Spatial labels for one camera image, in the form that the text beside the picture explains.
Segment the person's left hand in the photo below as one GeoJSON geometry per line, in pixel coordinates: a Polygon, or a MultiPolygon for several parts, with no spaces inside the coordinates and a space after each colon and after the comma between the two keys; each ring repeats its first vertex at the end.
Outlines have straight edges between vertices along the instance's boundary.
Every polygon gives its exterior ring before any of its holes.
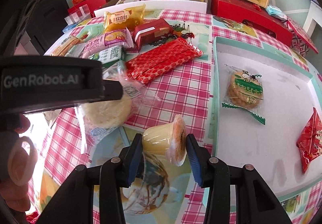
{"type": "MultiPolygon", "coordinates": [[[[7,168],[7,155],[12,149],[11,144],[16,141],[20,133],[24,133],[28,130],[31,123],[24,115],[20,115],[20,125],[15,129],[15,133],[9,131],[7,133],[1,132],[1,173],[4,172],[4,168],[7,168]]],[[[12,176],[16,179],[23,177],[24,171],[27,165],[28,154],[20,147],[12,158],[12,163],[9,169],[12,172],[12,176]]],[[[18,186],[10,177],[7,179],[1,178],[1,196],[7,203],[8,207],[17,212],[28,211],[31,207],[31,203],[28,197],[28,184],[18,186]]]]}

